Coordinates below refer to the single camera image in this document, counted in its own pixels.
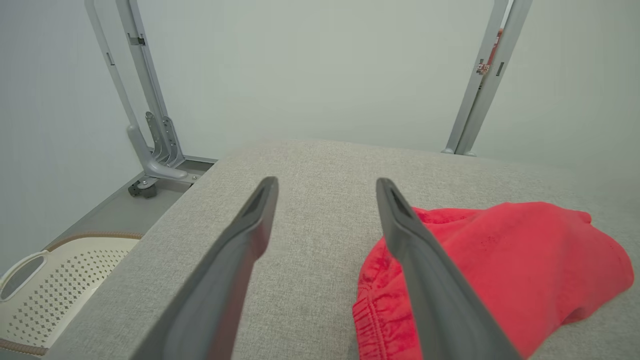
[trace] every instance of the caster wheel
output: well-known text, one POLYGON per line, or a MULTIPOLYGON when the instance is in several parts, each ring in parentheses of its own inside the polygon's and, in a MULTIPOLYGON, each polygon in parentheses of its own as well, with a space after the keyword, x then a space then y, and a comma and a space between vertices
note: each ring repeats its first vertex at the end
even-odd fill
POLYGON ((158 194, 156 184, 153 184, 146 189, 140 189, 140 193, 142 194, 142 197, 144 197, 145 199, 156 196, 158 194))
POLYGON ((139 181, 136 181, 135 183, 133 183, 133 185, 131 185, 130 187, 128 187, 128 191, 129 191, 129 195, 133 196, 133 197, 137 197, 142 195, 142 197, 144 197, 145 199, 148 199, 150 197, 154 197, 158 194, 158 190, 156 187, 156 184, 153 184, 151 186, 149 186, 146 189, 141 189, 138 188, 138 185, 140 184, 139 181))

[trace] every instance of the red cloth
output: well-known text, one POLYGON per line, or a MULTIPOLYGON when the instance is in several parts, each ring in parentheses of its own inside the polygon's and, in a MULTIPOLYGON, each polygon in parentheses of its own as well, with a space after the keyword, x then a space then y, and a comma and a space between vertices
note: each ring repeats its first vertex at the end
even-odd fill
MULTIPOLYGON (((523 357, 631 287, 627 253, 585 212, 544 202, 414 209, 523 357)), ((381 239, 353 305, 360 359, 422 359, 404 276, 381 239)))

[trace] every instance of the perforated plastic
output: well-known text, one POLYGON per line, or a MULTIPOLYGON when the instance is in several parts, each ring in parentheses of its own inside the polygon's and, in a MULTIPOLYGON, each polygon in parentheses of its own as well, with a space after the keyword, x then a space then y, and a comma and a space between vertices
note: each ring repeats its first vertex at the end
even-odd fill
POLYGON ((43 254, 37 274, 0 303, 0 337, 50 347, 137 241, 80 238, 43 254))

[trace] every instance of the metal bracket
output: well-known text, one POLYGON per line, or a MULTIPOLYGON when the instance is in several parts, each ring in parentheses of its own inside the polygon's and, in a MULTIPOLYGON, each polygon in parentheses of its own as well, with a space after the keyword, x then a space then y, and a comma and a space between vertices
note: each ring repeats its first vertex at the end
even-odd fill
POLYGON ((143 176, 141 178, 138 179, 138 188, 140 190, 142 189, 146 189, 146 188, 150 188, 151 186, 153 186, 155 183, 157 183, 158 178, 156 177, 149 177, 149 176, 143 176))
POLYGON ((137 38, 137 37, 131 37, 131 34, 127 34, 129 36, 129 43, 133 46, 137 46, 137 45, 146 45, 145 44, 145 39, 144 38, 137 38))
POLYGON ((149 177, 157 177, 160 179, 171 179, 184 181, 187 183, 193 183, 196 179, 189 177, 189 173, 184 170, 178 170, 176 168, 170 168, 158 162, 147 149, 147 143, 138 125, 130 125, 127 127, 127 134, 131 144, 133 145, 136 155, 142 164, 142 169, 145 171, 145 175, 149 177))
POLYGON ((170 149, 168 146, 165 146, 165 141, 160 132, 160 126, 157 123, 156 117, 150 111, 147 111, 147 113, 145 114, 145 119, 147 120, 147 126, 151 131, 151 136, 154 139, 154 159, 156 159, 157 161, 163 161, 169 158, 170 149))
POLYGON ((169 167, 180 165, 184 161, 182 151, 180 150, 180 143, 178 142, 178 134, 175 132, 173 126, 173 120, 170 117, 165 116, 162 118, 162 125, 164 133, 169 141, 169 158, 166 161, 166 165, 169 167))

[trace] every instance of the gray metal post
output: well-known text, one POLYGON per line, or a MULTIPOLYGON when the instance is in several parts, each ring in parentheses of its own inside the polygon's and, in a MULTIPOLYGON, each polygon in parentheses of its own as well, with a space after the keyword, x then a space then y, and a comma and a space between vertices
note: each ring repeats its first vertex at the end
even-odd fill
MULTIPOLYGON (((95 37, 98 41, 98 45, 102 50, 102 55, 104 61, 107 64, 107 68, 109 69, 109 74, 111 75, 111 79, 113 80, 113 84, 115 85, 116 91, 118 92, 118 96, 120 97, 120 101, 122 102, 122 106, 124 107, 125 113, 127 114, 127 118, 129 119, 129 123, 131 124, 127 128, 127 134, 129 135, 129 139, 131 144, 138 155, 138 159, 142 165, 143 170, 145 171, 145 175, 147 177, 155 177, 161 179, 173 179, 184 181, 187 183, 194 183, 199 176, 194 174, 189 174, 186 171, 178 170, 173 167, 166 166, 164 163, 158 162, 157 152, 153 154, 147 148, 147 143, 145 142, 144 137, 142 136, 142 132, 140 131, 140 127, 138 125, 138 120, 136 119, 135 113, 133 112, 133 108, 131 107, 131 103, 129 102, 129 97, 127 96, 127 91, 122 83, 122 79, 120 78, 120 73, 116 67, 116 63, 113 59, 113 55, 111 55, 111 51, 109 50, 109 44, 107 43, 107 39, 104 36, 104 31, 102 30, 102 25, 100 24, 100 19, 98 18, 98 14, 95 9, 95 0, 84 0, 84 6, 87 11, 87 15, 89 16, 89 20, 93 27, 93 32, 95 33, 95 37)), ((152 133, 154 132, 154 127, 157 129, 158 136, 154 135, 155 140, 162 140, 156 143, 156 148, 162 146, 161 149, 164 149, 166 153, 163 157, 167 160, 172 161, 172 166, 177 166, 181 162, 184 161, 184 157, 180 152, 180 157, 178 158, 177 152, 170 154, 170 149, 178 149, 179 144, 177 142, 177 136, 175 135, 175 130, 173 129, 173 123, 171 119, 168 117, 164 117, 161 120, 158 120, 153 116, 152 113, 147 113, 146 116, 148 122, 157 122, 154 126, 150 126, 152 133)))
POLYGON ((159 145, 154 149, 154 156, 158 161, 165 161, 167 166, 175 167, 184 161, 184 156, 173 122, 167 114, 156 68, 149 51, 148 39, 145 37, 138 3, 136 0, 116 0, 116 5, 124 27, 123 41, 127 41, 129 44, 142 90, 151 113, 155 114, 154 122, 159 129, 158 134, 154 134, 152 130, 154 141, 156 135, 159 137, 159 145), (165 129, 167 126, 170 127, 168 133, 165 129))
POLYGON ((513 49, 518 42, 522 26, 529 13, 532 0, 514 0, 511 12, 507 18, 507 23, 504 26, 504 31, 500 37, 500 43, 498 49, 493 57, 493 65, 489 68, 489 73, 484 81, 484 85, 477 93, 476 101, 473 104, 471 112, 467 120, 467 125, 464 127, 460 141, 456 148, 456 154, 475 156, 471 151, 471 148, 476 141, 480 127, 484 122, 486 114, 489 112, 489 107, 493 102, 495 93, 500 85, 500 80, 507 69, 513 49))
POLYGON ((442 151, 444 153, 454 154, 458 147, 458 142, 462 136, 469 113, 471 112, 471 107, 476 99, 480 82, 483 78, 483 74, 476 71, 476 66, 482 64, 485 60, 489 60, 489 56, 493 50, 493 44, 495 43, 495 37, 500 29, 500 24, 508 3, 508 0, 494 0, 493 2, 493 10, 489 16, 489 23, 486 25, 480 50, 478 51, 476 62, 474 63, 474 68, 471 72, 471 78, 469 79, 467 89, 465 90, 465 95, 462 98, 462 103, 458 110, 458 116, 456 116, 456 121, 453 124, 451 135, 449 135, 447 147, 442 151))

